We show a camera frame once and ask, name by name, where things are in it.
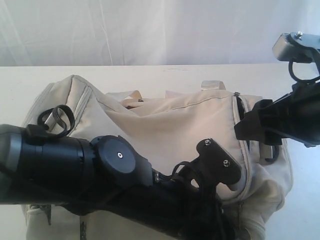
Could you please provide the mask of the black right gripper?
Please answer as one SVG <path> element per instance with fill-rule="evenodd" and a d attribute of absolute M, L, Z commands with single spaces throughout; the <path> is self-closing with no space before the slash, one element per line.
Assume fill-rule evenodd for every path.
<path fill-rule="evenodd" d="M 263 99 L 234 126 L 238 140 L 272 140 L 272 133 L 307 147 L 320 144 L 320 85 L 296 83 L 276 101 Z"/>

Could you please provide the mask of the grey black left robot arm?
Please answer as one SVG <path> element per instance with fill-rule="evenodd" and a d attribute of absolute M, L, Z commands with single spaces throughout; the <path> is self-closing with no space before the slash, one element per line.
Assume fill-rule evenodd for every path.
<path fill-rule="evenodd" d="M 38 125 L 0 127 L 0 202 L 104 210 L 179 240 L 233 240 L 216 187 L 241 178 L 240 165 L 212 139 L 170 175 L 152 168 L 121 136 L 91 141 Z"/>

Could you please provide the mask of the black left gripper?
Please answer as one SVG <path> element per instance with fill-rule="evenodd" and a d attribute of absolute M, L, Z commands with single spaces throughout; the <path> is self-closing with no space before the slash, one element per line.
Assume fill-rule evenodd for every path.
<path fill-rule="evenodd" d="M 104 182 L 88 199 L 68 205 L 71 213 L 109 211 L 178 240 L 236 238 L 216 188 L 236 184 L 242 168 L 214 140 L 201 140 L 198 157 L 178 163 L 170 175 L 153 169 L 122 137 L 102 137 L 93 148 Z"/>

